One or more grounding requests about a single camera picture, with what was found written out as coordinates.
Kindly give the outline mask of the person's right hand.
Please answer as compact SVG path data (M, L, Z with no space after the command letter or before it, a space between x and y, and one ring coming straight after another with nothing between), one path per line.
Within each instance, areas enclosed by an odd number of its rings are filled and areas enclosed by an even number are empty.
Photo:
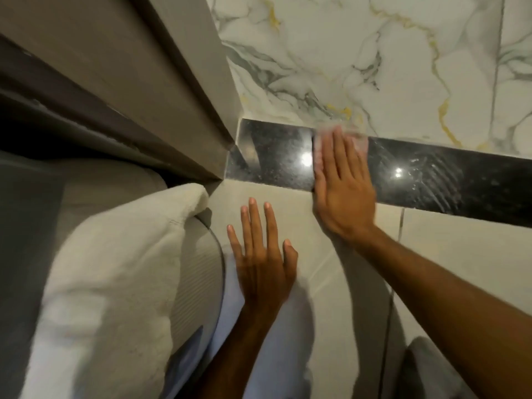
M351 139L344 135L349 175L339 177L333 151L333 132L322 135L325 195L314 192L314 210L328 231L352 244L375 229L376 192L359 172L359 157Z

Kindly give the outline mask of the person's left hand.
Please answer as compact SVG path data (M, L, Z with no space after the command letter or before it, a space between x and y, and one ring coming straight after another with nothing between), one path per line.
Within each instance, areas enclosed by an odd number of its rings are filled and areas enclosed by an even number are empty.
M267 255L265 259L257 259L252 253L249 202L241 207L243 238L241 246L244 259L241 266L236 266L237 277L245 303L284 304L294 286L296 275L285 274L283 244L279 243L278 226L272 205L266 202L263 211L265 219L263 243Z

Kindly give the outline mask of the white wiping cloth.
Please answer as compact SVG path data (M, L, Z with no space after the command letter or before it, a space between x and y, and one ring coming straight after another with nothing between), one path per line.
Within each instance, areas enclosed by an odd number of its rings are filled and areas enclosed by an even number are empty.
M322 138L323 134L332 132L335 127L342 128L342 133L351 139L355 150L356 150L356 139L368 139L369 140L369 138L365 134L358 132L358 128L356 126L337 122L337 123L325 124L325 125L322 125L321 127L315 128L313 130L312 141L313 141L314 136L321 136Z

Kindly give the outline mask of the person's right forearm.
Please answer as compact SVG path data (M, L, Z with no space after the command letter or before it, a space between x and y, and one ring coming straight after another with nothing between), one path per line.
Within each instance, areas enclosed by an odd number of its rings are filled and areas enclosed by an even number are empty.
M339 235L393 288L479 399L532 399L532 315L374 224L345 227Z

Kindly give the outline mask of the person's left forearm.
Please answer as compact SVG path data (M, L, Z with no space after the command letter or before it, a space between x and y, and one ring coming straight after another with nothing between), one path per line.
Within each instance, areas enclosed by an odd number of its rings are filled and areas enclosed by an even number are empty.
M258 354L282 305L245 303L187 399L243 399Z

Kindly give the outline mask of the black granite skirting strip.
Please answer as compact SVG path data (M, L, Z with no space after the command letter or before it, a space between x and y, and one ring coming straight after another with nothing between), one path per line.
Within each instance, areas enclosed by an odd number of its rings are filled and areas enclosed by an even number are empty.
M316 134L243 119L225 177L311 191ZM379 203L532 229L531 159L370 137L368 165Z

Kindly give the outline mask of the white towel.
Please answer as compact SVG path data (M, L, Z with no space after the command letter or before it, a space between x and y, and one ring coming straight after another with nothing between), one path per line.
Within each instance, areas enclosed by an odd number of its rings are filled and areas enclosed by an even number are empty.
M220 302L194 257L207 208L189 183L90 216L46 282L20 399L159 399L170 357Z

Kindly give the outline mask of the grey fabric sleeve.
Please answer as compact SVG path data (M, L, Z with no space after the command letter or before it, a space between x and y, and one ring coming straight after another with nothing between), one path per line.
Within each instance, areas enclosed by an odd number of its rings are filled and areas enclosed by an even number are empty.
M406 349L393 399L478 399L459 373L427 337Z

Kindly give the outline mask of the brown wooden door frame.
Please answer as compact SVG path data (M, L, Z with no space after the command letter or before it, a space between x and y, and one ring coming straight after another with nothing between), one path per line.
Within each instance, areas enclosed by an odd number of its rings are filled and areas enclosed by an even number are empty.
M198 180L224 178L243 109L206 0L0 0L0 100Z

